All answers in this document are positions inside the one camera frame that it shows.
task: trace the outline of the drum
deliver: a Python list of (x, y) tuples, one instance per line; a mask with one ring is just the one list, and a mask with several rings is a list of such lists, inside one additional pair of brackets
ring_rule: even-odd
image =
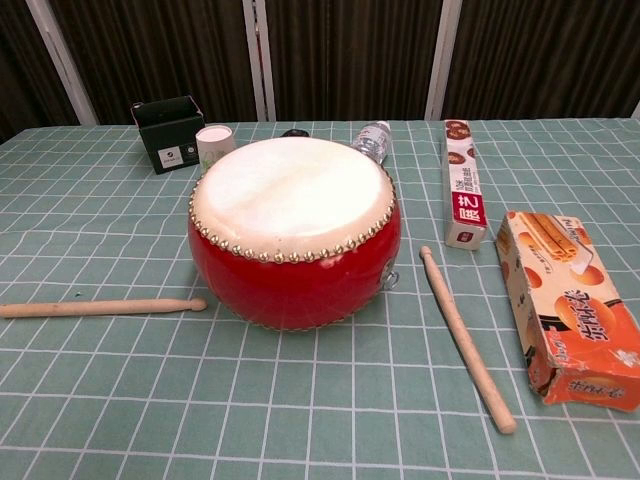
[(239, 148), (196, 183), (188, 235), (209, 288), (243, 318), (321, 326), (364, 306), (391, 272), (400, 212), (391, 178), (325, 140)]

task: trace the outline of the drumstick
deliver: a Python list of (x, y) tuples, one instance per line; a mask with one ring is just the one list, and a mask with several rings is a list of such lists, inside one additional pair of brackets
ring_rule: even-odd
[(489, 375), (489, 371), (482, 361), (482, 357), (480, 353), (478, 353), (473, 339), (467, 331), (467, 327), (464, 325), (462, 316), (456, 308), (453, 296), (447, 288), (444, 278), (442, 278), (438, 265), (431, 256), (431, 249), (426, 246), (422, 247), (420, 249), (420, 256), (424, 262), (427, 277), (429, 277), (431, 281), (431, 286), (438, 299), (440, 308), (442, 308), (447, 323), (449, 324), (449, 330), (451, 330), (451, 333), (456, 339), (458, 348), (462, 352), (464, 361), (467, 364), (467, 369), (469, 373), (471, 373), (478, 390), (480, 390), (484, 403), (489, 408), (489, 412), (491, 412), (491, 416), (498, 426), (498, 430), (500, 430), (501, 433), (515, 432), (516, 421), (511, 415), (509, 407), (504, 403), (498, 387), (496, 387), (491, 375)]
[(121, 315), (132, 313), (200, 311), (207, 308), (202, 298), (178, 300), (149, 298), (144, 300), (105, 300), (95, 302), (16, 303), (0, 305), (0, 317), (72, 317), (83, 315)]

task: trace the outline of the cutting mat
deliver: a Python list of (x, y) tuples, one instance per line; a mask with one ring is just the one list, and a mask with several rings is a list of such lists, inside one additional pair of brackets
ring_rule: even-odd
[[(303, 128), (231, 124), (239, 145)], [(0, 477), (639, 478), (640, 414), (529, 390), (495, 249), (507, 209), (580, 217), (640, 318), (640, 122), (472, 122), (491, 232), (443, 247), (442, 123), (391, 122), (400, 282), (335, 326), (274, 333), (207, 293), (185, 238), (189, 167), (156, 176), (132, 127), (0, 146), (0, 301), (208, 298), (204, 312), (0, 320)], [(515, 413), (496, 433), (426, 282), (427, 243)]]

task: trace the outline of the dark curtain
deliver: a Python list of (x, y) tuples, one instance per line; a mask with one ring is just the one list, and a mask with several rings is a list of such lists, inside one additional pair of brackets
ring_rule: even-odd
[(100, 123), (188, 94), (207, 122), (256, 119), (241, 1), (50, 2)]
[(638, 0), (465, 0), (443, 118), (627, 117)]
[(0, 142), (78, 119), (24, 0), (0, 7)]
[(278, 120), (424, 118), (441, 0), (268, 0)]

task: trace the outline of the plastic bottle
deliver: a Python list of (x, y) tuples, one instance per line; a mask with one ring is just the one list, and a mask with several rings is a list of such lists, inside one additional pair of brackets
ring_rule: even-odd
[(382, 165), (390, 144), (391, 127), (387, 122), (378, 121), (365, 125), (351, 142), (351, 147)]

